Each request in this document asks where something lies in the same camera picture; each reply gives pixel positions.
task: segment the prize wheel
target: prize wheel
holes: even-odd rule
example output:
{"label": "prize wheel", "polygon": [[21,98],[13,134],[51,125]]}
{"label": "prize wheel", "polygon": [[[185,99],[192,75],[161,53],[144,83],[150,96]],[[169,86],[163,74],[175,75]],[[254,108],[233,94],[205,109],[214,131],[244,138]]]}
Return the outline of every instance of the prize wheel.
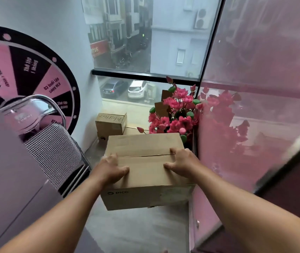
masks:
{"label": "prize wheel", "polygon": [[[53,99],[66,116],[71,134],[80,113],[80,94],[67,64],[49,47],[18,31],[0,27],[0,108],[18,99],[41,94]],[[62,123],[58,114],[40,124]]]}

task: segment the street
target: street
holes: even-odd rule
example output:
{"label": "street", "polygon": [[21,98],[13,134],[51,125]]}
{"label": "street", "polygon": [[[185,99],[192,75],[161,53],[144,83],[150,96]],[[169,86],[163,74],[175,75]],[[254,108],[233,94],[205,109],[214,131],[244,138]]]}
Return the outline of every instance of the street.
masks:
{"label": "street", "polygon": [[[145,50],[137,50],[132,55],[132,59],[130,65],[125,69],[126,71],[131,72],[150,72],[150,60],[151,60],[151,42],[149,42],[148,47]],[[124,79],[129,83],[129,86],[132,83],[132,80]],[[116,98],[112,98],[114,100],[121,100],[127,102],[135,102],[135,103],[149,103],[146,99],[131,99],[128,98],[128,89],[126,89],[122,94],[117,96]]]}

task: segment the floor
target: floor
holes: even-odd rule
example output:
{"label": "floor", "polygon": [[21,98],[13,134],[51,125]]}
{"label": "floor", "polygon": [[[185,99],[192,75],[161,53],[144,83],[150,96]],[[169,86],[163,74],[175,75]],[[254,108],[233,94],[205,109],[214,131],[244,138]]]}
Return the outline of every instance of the floor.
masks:
{"label": "floor", "polygon": [[[94,167],[105,145],[94,143],[86,156]],[[188,205],[107,211],[99,197],[86,228],[105,253],[189,252]]]}

